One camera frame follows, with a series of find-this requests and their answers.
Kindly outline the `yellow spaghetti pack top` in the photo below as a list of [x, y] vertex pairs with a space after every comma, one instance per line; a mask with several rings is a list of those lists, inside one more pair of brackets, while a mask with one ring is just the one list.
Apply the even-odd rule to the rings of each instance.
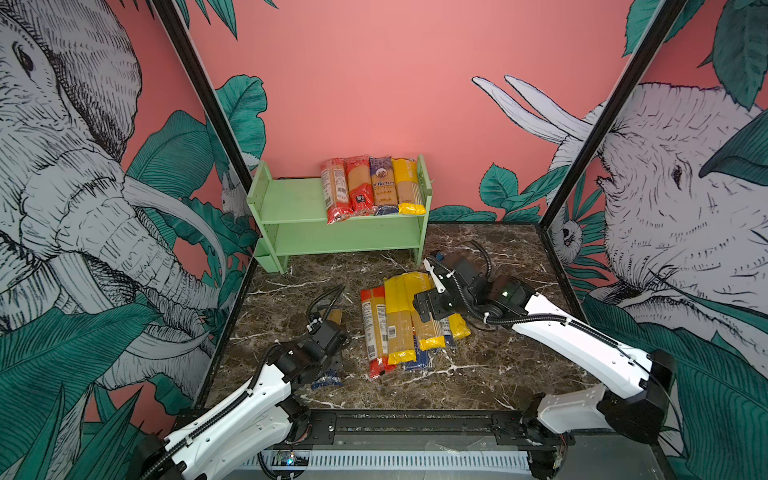
[[417, 162], [408, 158], [392, 160], [400, 214], [424, 215], [426, 206], [421, 195]]

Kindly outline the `blue Ankara spaghetti pack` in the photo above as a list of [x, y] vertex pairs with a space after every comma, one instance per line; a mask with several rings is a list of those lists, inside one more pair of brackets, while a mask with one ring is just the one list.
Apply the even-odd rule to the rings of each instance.
[[371, 157], [369, 165], [376, 214], [397, 214], [399, 207], [392, 158]]

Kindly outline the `red yellow spaghetti pack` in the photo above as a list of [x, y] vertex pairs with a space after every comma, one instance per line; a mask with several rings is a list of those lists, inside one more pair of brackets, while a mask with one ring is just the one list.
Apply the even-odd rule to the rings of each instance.
[[375, 213], [373, 185], [368, 155], [358, 155], [345, 160], [345, 172], [350, 206], [356, 216]]

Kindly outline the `red spaghetti pack white label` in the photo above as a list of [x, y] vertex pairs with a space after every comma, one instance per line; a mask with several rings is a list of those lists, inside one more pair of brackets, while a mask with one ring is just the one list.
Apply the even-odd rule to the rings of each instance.
[[354, 214], [349, 199], [345, 160], [329, 159], [321, 165], [321, 183], [327, 213], [327, 223], [334, 224]]

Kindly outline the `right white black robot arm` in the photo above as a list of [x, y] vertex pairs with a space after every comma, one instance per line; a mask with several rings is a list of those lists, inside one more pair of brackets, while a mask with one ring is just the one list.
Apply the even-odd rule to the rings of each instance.
[[424, 267], [433, 288], [416, 294], [422, 321], [454, 313], [490, 329], [527, 336], [579, 365], [597, 385], [569, 394], [543, 394], [520, 420], [528, 434], [606, 430], [643, 444], [654, 443], [665, 424], [676, 374], [674, 358], [624, 344], [557, 307], [543, 294], [508, 275], [497, 278], [467, 258], [430, 255]]

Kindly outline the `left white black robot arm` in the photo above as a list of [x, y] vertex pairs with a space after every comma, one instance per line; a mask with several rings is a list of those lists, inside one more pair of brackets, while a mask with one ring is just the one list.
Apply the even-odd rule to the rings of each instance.
[[293, 394], [326, 371], [346, 331], [324, 321], [291, 341], [275, 342], [250, 380], [164, 439], [136, 448], [128, 479], [223, 479], [257, 453], [311, 431], [311, 413]]

